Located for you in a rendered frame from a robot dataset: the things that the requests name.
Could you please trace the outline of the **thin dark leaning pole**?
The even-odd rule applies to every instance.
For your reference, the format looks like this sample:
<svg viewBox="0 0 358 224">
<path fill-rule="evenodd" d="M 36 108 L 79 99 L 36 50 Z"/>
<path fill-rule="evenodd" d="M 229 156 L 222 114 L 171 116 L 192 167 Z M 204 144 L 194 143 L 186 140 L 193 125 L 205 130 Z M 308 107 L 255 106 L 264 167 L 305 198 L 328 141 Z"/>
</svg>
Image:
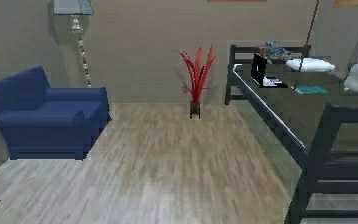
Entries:
<svg viewBox="0 0 358 224">
<path fill-rule="evenodd" d="M 315 18 L 316 18 L 316 15 L 317 15 L 317 10 L 318 10 L 319 4 L 320 4 L 320 0 L 316 0 L 315 7 L 314 7 L 314 10 L 313 10 L 313 14 L 312 14 L 312 18 L 311 18 L 311 22 L 310 22 L 308 33 L 307 33 L 307 37 L 306 37 L 306 41 L 305 41 L 305 45 L 304 45 L 304 48 L 303 48 L 303 53 L 302 53 L 301 58 L 300 58 L 298 73 L 301 72 L 304 58 L 305 58 L 306 54 L 309 52 L 307 50 L 307 48 L 308 48 L 308 45 L 309 45 L 309 42 L 310 42 L 310 37 L 311 37 L 312 29 L 314 27 Z M 292 87 L 293 90 L 296 90 L 296 88 L 297 88 L 298 79 L 299 79 L 299 77 L 296 77 L 295 82 L 294 82 L 294 86 Z"/>
</svg>

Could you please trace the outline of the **dark grey bed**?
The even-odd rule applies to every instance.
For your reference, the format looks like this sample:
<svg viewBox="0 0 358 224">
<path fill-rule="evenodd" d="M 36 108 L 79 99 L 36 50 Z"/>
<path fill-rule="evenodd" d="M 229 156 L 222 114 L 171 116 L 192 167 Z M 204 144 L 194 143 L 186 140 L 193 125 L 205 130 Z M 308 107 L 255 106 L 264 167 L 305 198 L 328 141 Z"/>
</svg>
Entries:
<svg viewBox="0 0 358 224">
<path fill-rule="evenodd" d="M 323 72 L 292 72 L 280 61 L 266 66 L 287 88 L 260 88 L 251 79 L 254 47 L 229 49 L 225 101 L 248 100 L 301 168 L 284 224 L 305 218 L 358 219 L 355 209 L 310 210 L 313 194 L 358 194 L 358 94 L 344 81 Z M 298 86 L 320 86 L 327 94 L 298 94 Z"/>
</svg>

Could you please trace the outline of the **blue green patterned lump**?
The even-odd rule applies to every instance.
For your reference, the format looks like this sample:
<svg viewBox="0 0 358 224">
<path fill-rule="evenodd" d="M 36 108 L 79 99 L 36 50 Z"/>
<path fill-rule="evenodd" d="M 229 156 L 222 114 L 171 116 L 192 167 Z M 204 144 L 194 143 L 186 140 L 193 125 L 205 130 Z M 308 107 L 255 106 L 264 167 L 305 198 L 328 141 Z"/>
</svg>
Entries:
<svg viewBox="0 0 358 224">
<path fill-rule="evenodd" d="M 278 41 L 265 42 L 259 46 L 259 53 L 264 57 L 282 57 L 289 55 L 290 52 L 286 50 Z"/>
</svg>

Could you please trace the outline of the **teal book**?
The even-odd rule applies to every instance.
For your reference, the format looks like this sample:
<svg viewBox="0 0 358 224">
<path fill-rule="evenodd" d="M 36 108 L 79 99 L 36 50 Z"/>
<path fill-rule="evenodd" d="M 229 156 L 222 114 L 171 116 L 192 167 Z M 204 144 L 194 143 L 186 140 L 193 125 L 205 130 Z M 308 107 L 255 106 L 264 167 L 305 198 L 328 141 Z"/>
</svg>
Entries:
<svg viewBox="0 0 358 224">
<path fill-rule="evenodd" d="M 326 89 L 320 86 L 298 86 L 295 88 L 298 94 L 327 94 L 329 93 Z"/>
</svg>

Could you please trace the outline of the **black laptop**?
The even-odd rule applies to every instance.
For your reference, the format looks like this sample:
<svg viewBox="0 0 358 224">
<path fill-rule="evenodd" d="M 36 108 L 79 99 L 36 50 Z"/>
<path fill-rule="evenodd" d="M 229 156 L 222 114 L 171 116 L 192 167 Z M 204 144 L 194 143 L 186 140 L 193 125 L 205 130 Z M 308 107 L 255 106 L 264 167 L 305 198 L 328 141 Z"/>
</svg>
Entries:
<svg viewBox="0 0 358 224">
<path fill-rule="evenodd" d="M 287 88 L 288 85 L 283 83 L 277 77 L 266 76 L 267 59 L 257 53 L 254 54 L 251 66 L 251 79 L 260 88 Z"/>
</svg>

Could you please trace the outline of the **red house plant dark pot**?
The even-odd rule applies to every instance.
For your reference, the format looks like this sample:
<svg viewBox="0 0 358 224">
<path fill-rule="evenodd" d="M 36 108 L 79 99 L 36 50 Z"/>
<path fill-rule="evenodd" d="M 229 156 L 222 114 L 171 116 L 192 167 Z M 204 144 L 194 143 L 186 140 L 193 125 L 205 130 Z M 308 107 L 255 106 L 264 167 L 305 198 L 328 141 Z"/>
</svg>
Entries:
<svg viewBox="0 0 358 224">
<path fill-rule="evenodd" d="M 191 60 L 191 57 L 185 51 L 180 52 L 179 55 L 186 65 L 191 82 L 190 86 L 187 84 L 183 86 L 183 93 L 189 93 L 191 95 L 189 117 L 193 118 L 194 115 L 197 115 L 198 118 L 201 118 L 200 98 L 202 92 L 207 89 L 205 83 L 210 68 L 216 58 L 213 54 L 213 47 L 209 48 L 207 60 L 204 65 L 201 64 L 201 47 L 196 51 L 194 60 Z"/>
</svg>

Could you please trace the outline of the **white pillow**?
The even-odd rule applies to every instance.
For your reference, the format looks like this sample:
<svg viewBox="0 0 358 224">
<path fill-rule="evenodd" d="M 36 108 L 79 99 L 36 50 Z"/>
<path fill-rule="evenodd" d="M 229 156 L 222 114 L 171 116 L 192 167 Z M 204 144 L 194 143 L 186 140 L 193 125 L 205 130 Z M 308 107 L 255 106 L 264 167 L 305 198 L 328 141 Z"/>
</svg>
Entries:
<svg viewBox="0 0 358 224">
<path fill-rule="evenodd" d="M 286 61 L 286 65 L 301 72 L 330 72 L 335 70 L 333 64 L 316 58 L 290 59 Z"/>
</svg>

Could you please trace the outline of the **yellow framed picture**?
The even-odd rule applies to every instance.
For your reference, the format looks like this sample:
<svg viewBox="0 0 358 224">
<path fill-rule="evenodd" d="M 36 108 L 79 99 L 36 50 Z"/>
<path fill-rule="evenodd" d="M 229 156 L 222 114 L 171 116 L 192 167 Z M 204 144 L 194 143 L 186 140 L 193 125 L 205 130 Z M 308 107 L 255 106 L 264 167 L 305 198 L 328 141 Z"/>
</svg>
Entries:
<svg viewBox="0 0 358 224">
<path fill-rule="evenodd" d="M 334 7 L 358 7 L 358 0 L 334 0 Z"/>
</svg>

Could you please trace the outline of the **silver floor lamp grey shade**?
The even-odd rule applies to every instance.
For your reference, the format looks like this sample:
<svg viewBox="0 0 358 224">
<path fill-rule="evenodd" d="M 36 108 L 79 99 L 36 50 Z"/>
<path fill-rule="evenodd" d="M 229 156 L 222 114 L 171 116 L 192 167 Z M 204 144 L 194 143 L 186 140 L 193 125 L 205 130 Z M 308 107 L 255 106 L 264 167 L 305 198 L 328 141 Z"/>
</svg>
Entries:
<svg viewBox="0 0 358 224">
<path fill-rule="evenodd" d="M 53 15 L 68 15 L 72 19 L 71 31 L 76 35 L 81 64 L 84 71 L 84 77 L 88 88 L 92 87 L 89 64 L 86 57 L 85 44 L 83 40 L 84 28 L 81 23 L 82 16 L 94 14 L 90 0 L 52 0 Z"/>
</svg>

